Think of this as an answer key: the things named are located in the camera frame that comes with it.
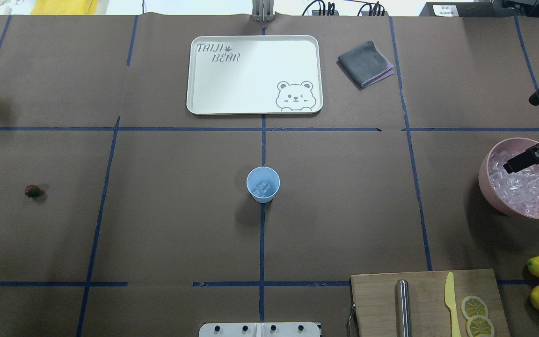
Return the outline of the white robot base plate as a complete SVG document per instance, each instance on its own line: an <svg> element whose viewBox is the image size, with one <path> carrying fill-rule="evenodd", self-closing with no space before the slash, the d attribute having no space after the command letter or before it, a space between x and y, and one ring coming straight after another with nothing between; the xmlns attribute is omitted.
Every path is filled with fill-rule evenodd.
<svg viewBox="0 0 539 337"><path fill-rule="evenodd" d="M217 322L205 323L199 337L321 337L316 322Z"/></svg>

